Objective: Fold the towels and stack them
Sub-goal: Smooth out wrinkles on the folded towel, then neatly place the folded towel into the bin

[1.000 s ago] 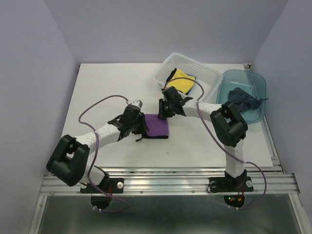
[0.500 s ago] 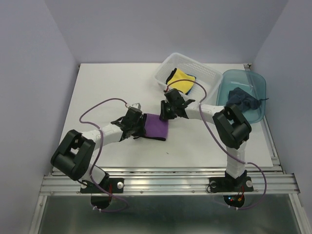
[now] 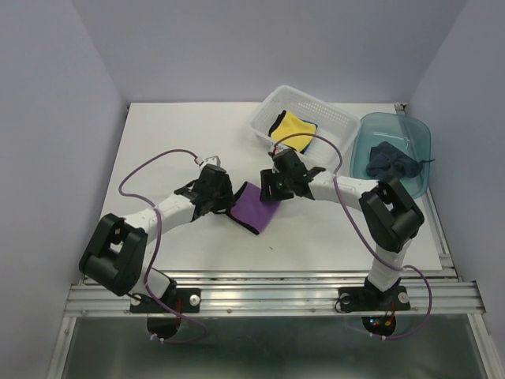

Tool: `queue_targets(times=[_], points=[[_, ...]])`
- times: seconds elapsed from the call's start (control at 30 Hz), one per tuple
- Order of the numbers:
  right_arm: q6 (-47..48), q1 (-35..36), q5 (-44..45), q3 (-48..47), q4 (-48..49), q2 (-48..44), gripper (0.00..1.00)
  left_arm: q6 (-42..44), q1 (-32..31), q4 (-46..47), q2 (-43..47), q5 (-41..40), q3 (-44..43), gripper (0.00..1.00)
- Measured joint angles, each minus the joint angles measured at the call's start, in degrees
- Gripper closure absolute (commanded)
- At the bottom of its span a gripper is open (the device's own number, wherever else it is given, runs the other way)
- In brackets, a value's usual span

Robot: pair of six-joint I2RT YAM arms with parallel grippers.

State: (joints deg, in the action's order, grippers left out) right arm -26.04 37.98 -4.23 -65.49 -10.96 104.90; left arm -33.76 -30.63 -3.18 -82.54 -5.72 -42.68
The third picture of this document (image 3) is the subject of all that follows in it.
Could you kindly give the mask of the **dark grey towel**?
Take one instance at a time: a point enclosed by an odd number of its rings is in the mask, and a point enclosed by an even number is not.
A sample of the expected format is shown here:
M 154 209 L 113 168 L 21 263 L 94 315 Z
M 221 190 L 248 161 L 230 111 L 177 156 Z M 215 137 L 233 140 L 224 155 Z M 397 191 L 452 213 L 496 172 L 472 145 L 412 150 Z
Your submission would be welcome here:
M 370 149 L 369 162 L 366 165 L 366 174 L 377 180 L 386 177 L 415 178 L 428 163 L 435 159 L 416 161 L 402 150 L 384 141 Z

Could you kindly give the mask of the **blue and grey towel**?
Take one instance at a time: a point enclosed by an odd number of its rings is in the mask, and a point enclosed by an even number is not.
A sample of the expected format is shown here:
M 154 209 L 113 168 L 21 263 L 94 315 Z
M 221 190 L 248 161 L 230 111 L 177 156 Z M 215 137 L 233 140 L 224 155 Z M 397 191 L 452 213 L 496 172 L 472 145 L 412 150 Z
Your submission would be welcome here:
M 312 139 L 316 134 L 317 128 L 317 124 L 304 121 L 303 126 L 299 130 L 299 133 L 304 133 L 304 135 L 297 136 L 297 150 L 301 154 L 305 153 L 305 151 L 309 148 L 310 144 L 312 143 Z

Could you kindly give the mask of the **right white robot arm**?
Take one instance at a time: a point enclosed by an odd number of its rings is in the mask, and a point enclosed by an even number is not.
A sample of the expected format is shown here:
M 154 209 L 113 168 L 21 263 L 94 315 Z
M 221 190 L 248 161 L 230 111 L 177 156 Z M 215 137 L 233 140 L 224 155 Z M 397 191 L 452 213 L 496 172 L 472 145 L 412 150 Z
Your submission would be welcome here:
M 403 261 L 425 221 L 402 183 L 388 177 L 364 180 L 338 176 L 323 167 L 308 169 L 292 149 L 272 153 L 273 167 L 260 172 L 263 202 L 303 197 L 341 205 L 373 256 L 372 267 L 357 293 L 372 308 L 394 298 Z

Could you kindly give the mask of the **yellow and grey towel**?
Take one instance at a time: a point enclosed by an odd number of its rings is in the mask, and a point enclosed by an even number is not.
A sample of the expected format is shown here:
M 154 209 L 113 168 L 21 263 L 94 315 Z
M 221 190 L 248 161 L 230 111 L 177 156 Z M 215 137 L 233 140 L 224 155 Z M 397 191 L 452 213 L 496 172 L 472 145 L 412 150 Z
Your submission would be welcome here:
M 303 124 L 304 120 L 300 119 L 295 114 L 284 110 L 277 116 L 277 119 L 271 125 L 268 130 L 268 136 L 275 141 L 279 141 L 284 137 L 299 133 Z M 285 140 L 283 144 L 295 149 L 298 152 L 297 142 L 297 137 L 291 137 Z

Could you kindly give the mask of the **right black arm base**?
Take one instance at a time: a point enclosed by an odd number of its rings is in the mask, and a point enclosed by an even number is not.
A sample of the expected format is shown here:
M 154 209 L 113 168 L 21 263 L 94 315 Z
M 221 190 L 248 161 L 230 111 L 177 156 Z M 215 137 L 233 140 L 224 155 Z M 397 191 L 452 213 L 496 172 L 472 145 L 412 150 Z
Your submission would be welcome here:
M 334 303 L 337 313 L 362 313 L 363 327 L 373 336 L 386 339 L 395 332 L 396 313 L 411 309 L 406 287 L 396 283 L 391 289 L 381 292 L 366 282 L 361 287 L 338 289 Z

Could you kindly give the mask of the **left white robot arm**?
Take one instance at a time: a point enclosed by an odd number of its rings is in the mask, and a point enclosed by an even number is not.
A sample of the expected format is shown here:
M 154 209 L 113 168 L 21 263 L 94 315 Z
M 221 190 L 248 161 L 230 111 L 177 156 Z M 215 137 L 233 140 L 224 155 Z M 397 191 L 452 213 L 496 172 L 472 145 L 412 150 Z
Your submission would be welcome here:
M 117 296 L 135 294 L 159 311 L 180 311 L 184 302 L 177 297 L 176 282 L 144 262 L 146 248 L 151 243 L 159 248 L 168 231 L 233 204 L 226 170 L 205 163 L 197 179 L 158 205 L 125 217 L 103 216 L 81 256 L 79 271 Z

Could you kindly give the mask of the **purple and grey towel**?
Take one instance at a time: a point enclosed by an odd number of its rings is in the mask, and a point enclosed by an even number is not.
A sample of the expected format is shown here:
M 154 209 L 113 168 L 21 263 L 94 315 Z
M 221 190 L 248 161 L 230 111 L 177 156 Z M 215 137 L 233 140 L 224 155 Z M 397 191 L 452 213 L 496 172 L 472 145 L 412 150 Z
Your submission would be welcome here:
M 262 202 L 260 187 L 244 182 L 234 195 L 234 205 L 226 215 L 254 235 L 261 234 L 278 211 L 279 201 Z

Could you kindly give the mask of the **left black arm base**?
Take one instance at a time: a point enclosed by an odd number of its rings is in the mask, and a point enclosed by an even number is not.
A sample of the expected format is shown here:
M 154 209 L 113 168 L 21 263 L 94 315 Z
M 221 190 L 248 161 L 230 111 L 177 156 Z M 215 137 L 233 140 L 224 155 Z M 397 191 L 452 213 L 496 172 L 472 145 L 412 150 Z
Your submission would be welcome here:
M 194 316 L 200 312 L 201 289 L 169 288 L 161 298 L 134 294 L 130 297 L 129 312 L 146 315 L 146 327 L 153 340 L 161 343 L 188 343 L 196 337 L 176 337 L 187 324 L 196 324 L 206 333 L 206 327 Z

